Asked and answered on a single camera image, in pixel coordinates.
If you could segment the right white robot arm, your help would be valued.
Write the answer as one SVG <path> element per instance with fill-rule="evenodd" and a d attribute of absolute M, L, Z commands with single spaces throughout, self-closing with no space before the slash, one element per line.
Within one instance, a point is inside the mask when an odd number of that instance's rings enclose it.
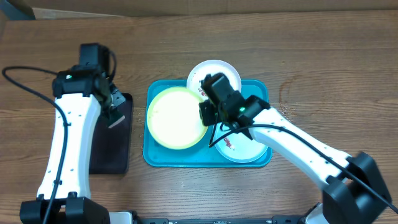
<path fill-rule="evenodd" d="M 201 80 L 207 100 L 199 104 L 205 126 L 229 127 L 214 146 L 231 134 L 243 134 L 277 151 L 306 174 L 321 190 L 321 203 L 302 216 L 299 223 L 372 223 L 389 207 L 397 207 L 375 160 L 360 152 L 351 156 L 302 131 L 261 98 L 243 98 L 223 73 Z"/>

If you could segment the brown cardboard backdrop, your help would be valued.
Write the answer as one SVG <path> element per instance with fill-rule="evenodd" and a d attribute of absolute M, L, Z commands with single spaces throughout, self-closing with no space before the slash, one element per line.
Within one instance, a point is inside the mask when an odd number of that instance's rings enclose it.
<path fill-rule="evenodd" d="M 397 9 L 397 0 L 23 0 L 1 1 L 1 17 L 35 19 L 34 8 L 115 16 Z"/>

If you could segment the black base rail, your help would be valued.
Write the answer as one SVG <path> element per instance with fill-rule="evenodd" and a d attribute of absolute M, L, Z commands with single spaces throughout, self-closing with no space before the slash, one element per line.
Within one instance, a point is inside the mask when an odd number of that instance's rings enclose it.
<path fill-rule="evenodd" d="M 216 218 L 179 219 L 139 218 L 135 211 L 109 212 L 111 224 L 300 224 L 307 223 L 306 216 L 275 215 L 271 218 Z"/>

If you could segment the green and pink sponge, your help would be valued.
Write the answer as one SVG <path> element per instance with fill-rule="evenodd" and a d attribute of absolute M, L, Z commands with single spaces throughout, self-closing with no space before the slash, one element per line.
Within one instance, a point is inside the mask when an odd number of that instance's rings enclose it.
<path fill-rule="evenodd" d="M 109 129 L 115 127 L 118 125 L 121 121 L 125 119 L 125 115 L 120 112 L 119 109 L 113 108 L 112 110 L 109 111 L 109 118 L 107 121 L 107 126 Z"/>

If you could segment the white plate with sauce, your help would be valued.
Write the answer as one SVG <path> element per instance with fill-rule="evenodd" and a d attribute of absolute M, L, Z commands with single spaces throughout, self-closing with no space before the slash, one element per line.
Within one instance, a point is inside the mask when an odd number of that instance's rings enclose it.
<path fill-rule="evenodd" d="M 203 100 L 207 100 L 208 97 L 201 88 L 201 81 L 207 75 L 214 76 L 217 73 L 225 74 L 233 89 L 241 92 L 242 83 L 239 73 L 232 65 L 222 60 L 206 60 L 196 65 L 187 78 L 187 88 L 195 92 Z"/>

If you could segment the light blue rimmed plate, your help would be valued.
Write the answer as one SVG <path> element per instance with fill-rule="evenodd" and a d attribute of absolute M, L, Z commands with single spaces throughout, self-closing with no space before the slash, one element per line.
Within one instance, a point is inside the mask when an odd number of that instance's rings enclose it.
<path fill-rule="evenodd" d="M 226 159 L 237 163 L 254 162 L 265 155 L 268 146 L 250 140 L 243 133 L 233 133 L 215 144 L 218 152 Z"/>

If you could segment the teal plastic serving tray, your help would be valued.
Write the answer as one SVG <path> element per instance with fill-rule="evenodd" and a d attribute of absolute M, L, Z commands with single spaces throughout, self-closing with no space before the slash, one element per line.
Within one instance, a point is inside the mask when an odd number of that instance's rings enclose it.
<path fill-rule="evenodd" d="M 150 103 L 160 92 L 174 86 L 186 87 L 186 84 L 186 80 L 155 81 L 149 86 L 147 91 L 146 110 L 149 109 Z M 259 80 L 243 79 L 241 93 L 244 98 L 256 95 L 265 101 L 269 101 L 268 89 Z M 228 160 L 218 152 L 215 146 L 212 148 L 208 147 L 212 129 L 213 126 L 210 126 L 202 139 L 194 146 L 187 149 L 174 150 L 163 147 L 156 142 L 150 134 L 147 124 L 145 124 L 143 157 L 149 165 L 154 167 L 264 167 L 271 161 L 273 154 L 271 148 L 267 149 L 263 156 L 253 162 L 237 163 Z"/>

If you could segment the black rectangular water tray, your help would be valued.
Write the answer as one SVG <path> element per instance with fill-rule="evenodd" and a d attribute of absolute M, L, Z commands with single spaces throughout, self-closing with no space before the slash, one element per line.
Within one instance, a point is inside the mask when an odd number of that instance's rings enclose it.
<path fill-rule="evenodd" d="M 106 125 L 104 117 L 97 120 L 90 157 L 90 174 L 125 174 L 129 167 L 133 99 L 123 93 L 126 101 L 118 106 L 125 116 L 113 128 Z"/>

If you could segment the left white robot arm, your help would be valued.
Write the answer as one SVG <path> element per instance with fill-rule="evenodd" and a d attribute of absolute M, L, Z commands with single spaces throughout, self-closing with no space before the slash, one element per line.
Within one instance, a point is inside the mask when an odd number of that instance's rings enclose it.
<path fill-rule="evenodd" d="M 90 199 L 89 168 L 99 117 L 115 127 L 125 116 L 118 106 L 125 97 L 116 88 L 116 56 L 106 46 L 80 46 L 77 65 L 58 72 L 52 83 L 56 120 L 52 147 L 35 200 L 22 202 L 22 223 L 110 223 L 110 213 Z"/>

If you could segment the yellow-green rimmed plate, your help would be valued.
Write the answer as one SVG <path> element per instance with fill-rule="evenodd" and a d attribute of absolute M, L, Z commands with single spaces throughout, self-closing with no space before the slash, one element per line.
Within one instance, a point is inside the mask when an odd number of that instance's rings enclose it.
<path fill-rule="evenodd" d="M 173 150 L 187 149 L 198 143 L 208 130 L 199 114 L 202 102 L 195 92 L 182 86 L 157 94 L 146 115 L 147 128 L 155 141 Z"/>

